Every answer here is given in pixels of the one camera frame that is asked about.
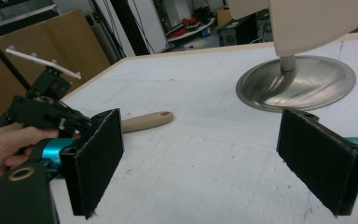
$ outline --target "cable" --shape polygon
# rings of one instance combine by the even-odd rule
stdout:
[[[119,47],[121,49],[121,51],[123,52],[124,54],[124,57],[126,57],[125,53],[124,53],[124,49],[123,49],[123,44],[121,43],[121,39],[120,39],[120,35],[118,34],[118,31],[117,31],[117,27],[116,27],[116,24],[115,24],[115,20],[113,19],[113,15],[112,15],[112,11],[110,10],[110,7],[108,5],[108,2],[107,0],[103,0],[103,4],[106,8],[106,11],[107,11],[107,14],[109,16],[109,20],[110,22],[112,23],[112,27],[115,29],[116,31],[116,36],[117,36],[117,39],[118,39],[118,44],[119,44]]]
[[[139,22],[140,22],[141,24],[139,24],[137,20],[135,20],[135,22],[136,22],[138,28],[141,30],[142,34],[144,35],[144,39],[145,39],[145,41],[146,41],[146,43],[147,43],[147,48],[148,48],[149,50],[152,49],[152,52],[155,54],[156,52],[154,51],[153,46],[149,43],[149,40],[147,39],[144,26],[142,25],[141,16],[139,15],[138,7],[136,6],[134,0],[132,0],[132,2],[133,2],[133,4],[134,4],[134,6],[135,6],[135,10],[136,10],[136,13],[138,14],[138,19],[139,19]]]

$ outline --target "finger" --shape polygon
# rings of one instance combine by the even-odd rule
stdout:
[[[29,156],[32,153],[32,150],[34,149],[34,146],[29,146],[24,150],[24,155]]]
[[[11,149],[11,153],[15,153],[19,148],[35,145],[45,138],[58,137],[58,130],[41,130],[35,127],[26,127],[5,134],[0,134],[0,142],[2,147]]]
[[[5,166],[16,167],[28,160],[26,155],[9,156],[4,160]]]

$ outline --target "table surface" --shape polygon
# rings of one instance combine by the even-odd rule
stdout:
[[[357,76],[338,102],[311,110],[341,136],[358,136],[358,34],[304,53],[341,60]],[[358,223],[334,217],[276,152],[281,113],[235,91],[242,74],[276,59],[272,44],[128,58],[65,98],[87,116],[129,119],[169,110],[166,125],[124,133],[125,153],[90,220],[74,217],[65,182],[51,181],[61,223]]]

